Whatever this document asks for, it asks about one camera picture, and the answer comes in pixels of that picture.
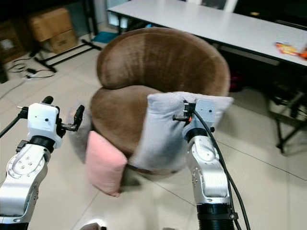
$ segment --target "chair backrest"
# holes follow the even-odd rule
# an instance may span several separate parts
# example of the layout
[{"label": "chair backrest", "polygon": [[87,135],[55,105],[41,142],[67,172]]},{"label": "chair backrest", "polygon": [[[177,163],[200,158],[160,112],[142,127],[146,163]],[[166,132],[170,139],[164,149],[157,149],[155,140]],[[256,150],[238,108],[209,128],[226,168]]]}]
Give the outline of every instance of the chair backrest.
[{"label": "chair backrest", "polygon": [[200,38],[168,28],[144,28],[114,39],[100,53],[97,75],[104,88],[145,85],[162,92],[228,94],[225,59]]}]

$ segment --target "blue object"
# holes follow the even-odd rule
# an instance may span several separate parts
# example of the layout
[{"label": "blue object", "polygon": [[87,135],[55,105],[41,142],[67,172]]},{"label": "blue object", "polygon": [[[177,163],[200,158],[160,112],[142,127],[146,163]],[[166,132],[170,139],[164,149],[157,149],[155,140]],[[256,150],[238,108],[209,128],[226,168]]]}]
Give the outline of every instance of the blue object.
[{"label": "blue object", "polygon": [[99,34],[94,37],[94,42],[101,42],[101,43],[109,43],[114,38],[118,36],[117,33],[111,33],[111,32],[99,32]]}]

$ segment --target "pink pillow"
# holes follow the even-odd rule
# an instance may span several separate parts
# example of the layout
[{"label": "pink pillow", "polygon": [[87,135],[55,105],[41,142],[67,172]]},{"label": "pink pillow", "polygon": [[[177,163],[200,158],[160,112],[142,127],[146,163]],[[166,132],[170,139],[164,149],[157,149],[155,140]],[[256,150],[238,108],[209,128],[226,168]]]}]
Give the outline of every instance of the pink pillow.
[{"label": "pink pillow", "polygon": [[86,149],[85,169],[92,185],[111,196],[120,194],[120,182],[127,164],[125,155],[103,136],[91,131]]}]

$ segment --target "tiled floor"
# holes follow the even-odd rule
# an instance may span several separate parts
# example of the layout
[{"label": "tiled floor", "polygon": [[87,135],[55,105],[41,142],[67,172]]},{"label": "tiled floor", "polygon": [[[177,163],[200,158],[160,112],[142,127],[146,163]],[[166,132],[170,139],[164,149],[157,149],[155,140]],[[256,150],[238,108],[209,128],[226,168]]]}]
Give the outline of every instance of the tiled floor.
[{"label": "tiled floor", "polygon": [[[76,102],[87,103],[100,87],[95,75],[98,53],[93,50],[64,62],[58,66],[56,76],[28,81],[6,95],[0,100],[1,128],[16,116],[17,105],[27,106],[48,95],[54,97],[64,119]],[[40,68],[32,61],[28,65]],[[13,75],[11,79],[0,85],[0,95],[19,81]],[[215,136],[245,201],[252,229],[306,229],[306,142],[302,143],[300,154],[282,156],[274,146],[276,128],[268,117],[262,95],[247,89],[232,96],[237,100],[225,114]],[[0,182],[4,180],[7,161],[26,133],[26,121],[21,121],[1,139]],[[301,140],[306,140],[305,134],[300,135]],[[79,230],[94,220],[108,230],[198,228],[187,169],[158,180],[127,171],[122,195],[109,197],[88,184],[84,165],[74,154],[68,137],[53,152],[48,168],[40,186],[32,230]]]}]

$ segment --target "round chair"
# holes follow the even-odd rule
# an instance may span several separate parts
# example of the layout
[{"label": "round chair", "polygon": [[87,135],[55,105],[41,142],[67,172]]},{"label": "round chair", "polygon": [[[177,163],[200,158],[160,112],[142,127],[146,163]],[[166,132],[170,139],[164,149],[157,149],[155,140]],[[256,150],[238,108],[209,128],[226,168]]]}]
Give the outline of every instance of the round chair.
[{"label": "round chair", "polygon": [[98,57],[97,75],[102,88],[92,98],[94,128],[127,157],[141,138],[149,94],[227,96],[230,84],[228,65],[213,46],[167,28],[144,28],[114,39]]}]

